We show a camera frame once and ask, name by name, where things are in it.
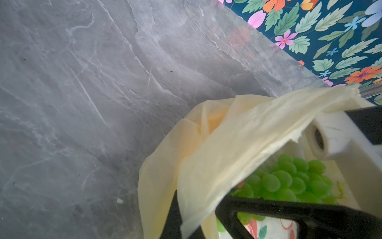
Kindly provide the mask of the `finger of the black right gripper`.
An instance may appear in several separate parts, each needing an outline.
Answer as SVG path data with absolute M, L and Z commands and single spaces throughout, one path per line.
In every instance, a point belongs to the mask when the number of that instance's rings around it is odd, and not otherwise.
M 253 238 L 237 218 L 239 212 L 294 221 L 299 239 L 382 237 L 380 218 L 349 207 L 226 196 L 215 214 L 234 239 Z

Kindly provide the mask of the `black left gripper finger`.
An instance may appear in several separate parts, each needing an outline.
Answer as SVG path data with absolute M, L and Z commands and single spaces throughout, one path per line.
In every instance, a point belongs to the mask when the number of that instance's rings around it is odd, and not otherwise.
M 182 218 L 177 198 L 177 191 L 175 191 L 160 239 L 182 239 L 180 229 L 181 224 Z

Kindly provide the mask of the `yellowish translucent plastic bag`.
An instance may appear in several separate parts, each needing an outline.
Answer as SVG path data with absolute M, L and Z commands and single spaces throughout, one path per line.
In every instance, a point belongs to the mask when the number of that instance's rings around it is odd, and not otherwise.
M 162 235 L 178 197 L 181 235 L 202 228 L 218 238 L 215 209 L 223 197 L 324 113 L 371 103 L 358 85 L 304 88 L 278 98 L 241 95 L 205 101 L 166 135 L 139 171 L 138 202 L 146 239 Z

